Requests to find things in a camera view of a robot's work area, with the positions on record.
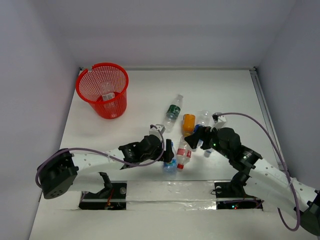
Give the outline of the blue cap water bottle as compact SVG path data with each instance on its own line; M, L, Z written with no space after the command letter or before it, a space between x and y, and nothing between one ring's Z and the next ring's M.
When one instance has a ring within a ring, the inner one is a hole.
M175 147L172 146L173 158L170 162L163 163L163 172L166 174L175 174L177 172L177 157Z

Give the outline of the blue label white-cap bottle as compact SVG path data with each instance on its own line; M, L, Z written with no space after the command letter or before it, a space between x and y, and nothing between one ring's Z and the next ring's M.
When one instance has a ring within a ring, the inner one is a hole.
M197 124L193 131L193 149L200 147L203 143L202 135L204 131L204 126L201 124Z

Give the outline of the red label clear bottle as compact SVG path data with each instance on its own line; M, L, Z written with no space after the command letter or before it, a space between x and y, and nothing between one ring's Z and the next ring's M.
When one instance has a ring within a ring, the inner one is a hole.
M179 171L182 171L184 169L185 165L190 161L191 155L191 148L185 141L185 137L182 136L176 150L177 169Z

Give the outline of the orange juice bottle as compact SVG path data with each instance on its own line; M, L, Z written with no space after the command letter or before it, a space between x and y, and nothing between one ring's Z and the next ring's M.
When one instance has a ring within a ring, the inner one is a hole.
M182 134L184 136L191 135L195 128L196 116L193 114L184 114L182 121Z

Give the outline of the clear unlabelled bottle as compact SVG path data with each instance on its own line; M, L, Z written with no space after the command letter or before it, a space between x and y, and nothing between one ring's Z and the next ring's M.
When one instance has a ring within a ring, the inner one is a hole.
M212 114L208 110L202 110L197 116L196 123L199 126L206 127L210 125L211 118L212 118ZM213 151L212 149L205 150L204 156L208 158L211 155L212 151Z

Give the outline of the green label clear bottle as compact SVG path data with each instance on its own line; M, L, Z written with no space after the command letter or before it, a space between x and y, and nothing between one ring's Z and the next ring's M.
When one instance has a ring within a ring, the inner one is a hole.
M170 133L180 115L182 105L183 105L183 96L181 94L178 94L173 101L170 103L164 119L163 119L163 125L165 127L165 131L167 133Z

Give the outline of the clear bottle white label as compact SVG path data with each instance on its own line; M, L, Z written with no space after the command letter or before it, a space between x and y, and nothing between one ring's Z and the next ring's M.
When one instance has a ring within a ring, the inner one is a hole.
M99 83L98 87L103 101L109 101L115 98L115 89L111 81L103 81Z

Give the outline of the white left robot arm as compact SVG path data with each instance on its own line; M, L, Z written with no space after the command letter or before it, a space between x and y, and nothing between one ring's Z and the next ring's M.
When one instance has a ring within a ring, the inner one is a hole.
M174 157L172 141L149 134L109 152L73 147L58 150L36 170L35 183L47 200L68 191L88 191L104 198L110 194L108 170L111 162L121 163L121 170L146 167L156 162L169 163Z

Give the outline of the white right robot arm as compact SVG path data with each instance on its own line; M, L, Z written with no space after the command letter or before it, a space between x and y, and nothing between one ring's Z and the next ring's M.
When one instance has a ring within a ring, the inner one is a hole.
M244 146L232 128L200 126L185 137L192 149L202 141L203 150L213 149L237 170L227 189L235 196L253 196L272 204L299 221L307 232L320 234L320 192L272 166L256 151Z

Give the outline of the red mesh plastic basket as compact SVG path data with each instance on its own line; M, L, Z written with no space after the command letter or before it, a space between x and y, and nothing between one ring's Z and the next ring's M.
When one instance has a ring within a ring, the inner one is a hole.
M108 101L103 101L99 89L99 83L105 81L112 82L115 91L115 98ZM115 63L103 62L84 69L76 80L75 90L100 117L115 119L127 108L128 86L129 76L124 68Z

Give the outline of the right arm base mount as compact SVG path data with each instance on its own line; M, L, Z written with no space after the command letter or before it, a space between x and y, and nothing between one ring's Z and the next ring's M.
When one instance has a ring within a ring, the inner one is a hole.
M211 194L215 196L217 210L263 209L263 201L244 192L236 192L229 181L214 183Z

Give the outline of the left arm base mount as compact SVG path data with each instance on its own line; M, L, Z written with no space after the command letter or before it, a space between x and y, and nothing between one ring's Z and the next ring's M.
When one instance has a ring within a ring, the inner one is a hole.
M109 210L127 209L127 182L112 182L112 188L102 189L97 193L82 192L78 207L81 210Z

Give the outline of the aluminium rail right edge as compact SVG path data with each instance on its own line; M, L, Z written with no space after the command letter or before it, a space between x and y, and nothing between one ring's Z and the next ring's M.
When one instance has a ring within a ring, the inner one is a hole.
M254 67L252 69L249 70L251 79L252 79L252 83L257 95L257 99L260 105L260 109L262 112L262 116L263 116L263 121L265 124L265 128L267 130L267 132L269 133L270 137L272 138L273 142L275 143L275 146L277 147L278 152L280 153L281 159L283 160L283 162L285 163L285 158L283 156L282 150L281 150L281 146L280 146L280 142L278 140L276 131L275 131L275 127L268 109L268 105L262 90L262 86L259 80L259 76L258 76L258 72L257 69Z

